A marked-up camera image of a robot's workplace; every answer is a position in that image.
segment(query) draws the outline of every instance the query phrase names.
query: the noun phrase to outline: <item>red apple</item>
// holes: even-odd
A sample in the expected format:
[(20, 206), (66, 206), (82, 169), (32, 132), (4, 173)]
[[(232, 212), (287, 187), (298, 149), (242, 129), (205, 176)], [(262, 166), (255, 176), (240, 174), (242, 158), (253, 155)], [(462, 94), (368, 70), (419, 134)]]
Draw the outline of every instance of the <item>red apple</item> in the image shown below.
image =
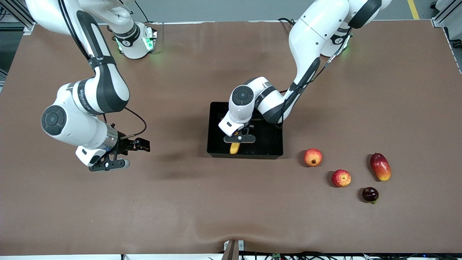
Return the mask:
[(322, 161), (321, 151), (316, 148), (310, 148), (306, 150), (304, 159), (309, 166), (318, 166)]
[(345, 170), (336, 170), (332, 175), (332, 183), (337, 187), (346, 187), (351, 182), (351, 175)]
[(371, 167), (374, 170), (377, 178), (381, 181), (387, 181), (391, 177), (390, 165), (382, 154), (375, 153), (371, 157)]

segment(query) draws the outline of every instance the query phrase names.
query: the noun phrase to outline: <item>robotic arm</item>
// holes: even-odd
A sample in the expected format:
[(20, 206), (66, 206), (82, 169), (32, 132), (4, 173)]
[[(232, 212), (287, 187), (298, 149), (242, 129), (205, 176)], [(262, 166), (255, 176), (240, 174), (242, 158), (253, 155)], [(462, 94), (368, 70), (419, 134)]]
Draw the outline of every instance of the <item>robotic arm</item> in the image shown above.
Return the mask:
[[(117, 154), (126, 155), (129, 150), (149, 151), (149, 141), (128, 140), (97, 118), (97, 115), (123, 110), (130, 93), (95, 19), (83, 11), (78, 0), (26, 0), (26, 3), (34, 19), (46, 29), (73, 36), (95, 72), (92, 78), (59, 88), (55, 102), (43, 112), (43, 130), (54, 139), (78, 146), (75, 154), (92, 171), (127, 168), (129, 161), (117, 159)], [(138, 28), (131, 18), (125, 17), (119, 25), (112, 25), (114, 32), (126, 29), (133, 33), (133, 26)], [(126, 54), (140, 53), (142, 48), (137, 47), (140, 45), (136, 40), (131, 47), (138, 51)], [(109, 159), (109, 154), (115, 156), (114, 160)]]
[(236, 87), (229, 99), (229, 111), (219, 123), (225, 141), (245, 142), (242, 130), (249, 125), (256, 108), (268, 123), (279, 124), (293, 106), (320, 65), (321, 53), (331, 58), (343, 49), (350, 28), (361, 28), (374, 19), (391, 0), (315, 0), (289, 34), (289, 47), (297, 75), (283, 96), (265, 77), (252, 78)]

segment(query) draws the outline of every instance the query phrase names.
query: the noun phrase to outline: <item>black tray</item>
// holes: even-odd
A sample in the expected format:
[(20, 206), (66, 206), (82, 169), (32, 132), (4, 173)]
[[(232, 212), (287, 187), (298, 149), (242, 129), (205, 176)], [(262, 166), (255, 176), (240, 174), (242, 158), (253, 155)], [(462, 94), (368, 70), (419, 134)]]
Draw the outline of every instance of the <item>black tray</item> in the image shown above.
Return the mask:
[(269, 124), (257, 110), (254, 110), (250, 121), (253, 128), (249, 134), (256, 137), (255, 143), (241, 143), (235, 155), (230, 154), (230, 143), (225, 143), (225, 133), (218, 127), (221, 119), (228, 112), (228, 102), (210, 103), (208, 121), (207, 152), (212, 157), (248, 158), (248, 159), (277, 159), (284, 153), (282, 143), (282, 129)]

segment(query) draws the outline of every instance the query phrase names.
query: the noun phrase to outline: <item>dark purple fruit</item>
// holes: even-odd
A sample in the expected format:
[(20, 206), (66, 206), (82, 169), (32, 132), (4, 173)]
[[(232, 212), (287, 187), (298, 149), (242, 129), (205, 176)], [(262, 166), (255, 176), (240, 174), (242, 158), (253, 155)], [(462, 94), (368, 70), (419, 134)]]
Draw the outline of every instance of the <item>dark purple fruit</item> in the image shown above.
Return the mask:
[(372, 187), (364, 188), (363, 199), (368, 203), (375, 204), (378, 200), (378, 191)]

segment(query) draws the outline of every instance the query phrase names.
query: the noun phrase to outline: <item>gray floor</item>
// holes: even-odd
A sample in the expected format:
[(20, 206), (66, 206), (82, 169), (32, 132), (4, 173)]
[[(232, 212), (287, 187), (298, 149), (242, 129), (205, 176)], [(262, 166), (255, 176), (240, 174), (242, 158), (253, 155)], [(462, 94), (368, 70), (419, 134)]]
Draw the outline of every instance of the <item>gray floor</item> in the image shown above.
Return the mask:
[[(149, 21), (249, 21), (298, 19), (314, 0), (137, 0)], [(437, 11), (429, 8), (434, 0), (414, 0), (420, 19), (430, 19)], [(145, 21), (135, 3), (128, 5), (136, 21)], [(393, 0), (379, 13), (377, 20), (412, 20), (407, 0)], [(8, 71), (22, 37), (21, 32), (0, 31), (0, 68)], [(462, 63), (462, 49), (454, 50)]]

